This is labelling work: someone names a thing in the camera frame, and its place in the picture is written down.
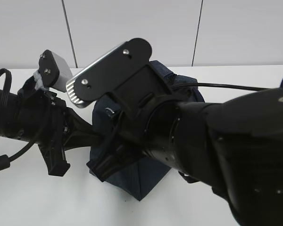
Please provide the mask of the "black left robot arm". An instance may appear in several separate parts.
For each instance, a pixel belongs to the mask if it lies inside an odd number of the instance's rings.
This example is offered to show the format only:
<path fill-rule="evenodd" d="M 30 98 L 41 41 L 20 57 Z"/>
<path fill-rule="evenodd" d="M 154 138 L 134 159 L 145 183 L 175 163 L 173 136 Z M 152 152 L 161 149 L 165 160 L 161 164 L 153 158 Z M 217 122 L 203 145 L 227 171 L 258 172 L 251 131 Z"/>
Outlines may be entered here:
<path fill-rule="evenodd" d="M 0 156 L 0 171 L 37 144 L 48 174 L 62 177 L 69 170 L 65 151 L 98 146 L 103 138 L 63 99 L 51 91 L 33 91 L 24 86 L 18 94 L 0 89 L 0 137 L 25 141 L 12 156 Z"/>

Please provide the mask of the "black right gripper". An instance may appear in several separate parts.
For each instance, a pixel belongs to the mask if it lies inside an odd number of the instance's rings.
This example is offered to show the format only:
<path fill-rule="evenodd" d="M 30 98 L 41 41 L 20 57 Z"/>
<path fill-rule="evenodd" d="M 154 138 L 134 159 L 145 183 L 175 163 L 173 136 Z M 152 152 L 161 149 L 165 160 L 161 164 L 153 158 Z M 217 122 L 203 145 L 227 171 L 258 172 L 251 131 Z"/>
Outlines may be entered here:
<path fill-rule="evenodd" d="M 100 181 L 106 181 L 114 173 L 146 157 L 139 147 L 145 120 L 149 117 L 148 110 L 143 109 L 145 104 L 136 105 L 131 113 L 118 105 L 120 110 L 112 118 L 113 131 L 106 143 L 107 152 L 96 161 L 87 163 L 90 173 Z"/>

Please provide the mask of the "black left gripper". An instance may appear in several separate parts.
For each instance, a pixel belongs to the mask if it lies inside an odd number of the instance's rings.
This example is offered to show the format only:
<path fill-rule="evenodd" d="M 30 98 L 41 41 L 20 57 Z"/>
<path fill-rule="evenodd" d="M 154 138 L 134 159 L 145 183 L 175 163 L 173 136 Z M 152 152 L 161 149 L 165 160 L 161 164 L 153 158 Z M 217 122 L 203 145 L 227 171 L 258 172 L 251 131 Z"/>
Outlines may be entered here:
<path fill-rule="evenodd" d="M 65 101 L 57 98 L 56 93 L 36 89 L 36 84 L 35 78 L 30 77 L 17 93 L 18 130 L 23 131 L 22 138 L 27 142 L 21 150 L 27 151 L 37 144 L 48 174 L 64 176 L 70 168 L 65 151 L 99 146 L 104 137 L 72 108 L 66 107 Z"/>

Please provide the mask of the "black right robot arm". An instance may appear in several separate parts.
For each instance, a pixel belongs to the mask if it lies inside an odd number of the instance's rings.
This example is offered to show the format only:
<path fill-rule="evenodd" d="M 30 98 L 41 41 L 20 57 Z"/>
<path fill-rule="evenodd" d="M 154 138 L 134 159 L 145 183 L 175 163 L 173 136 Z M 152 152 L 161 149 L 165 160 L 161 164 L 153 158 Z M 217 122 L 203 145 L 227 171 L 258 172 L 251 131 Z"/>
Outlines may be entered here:
<path fill-rule="evenodd" d="M 149 63 L 97 63 L 83 72 L 88 101 L 109 95 L 104 152 L 88 163 L 107 178 L 145 156 L 203 182 L 242 226 L 283 226 L 283 79 L 222 104 L 191 102 Z"/>

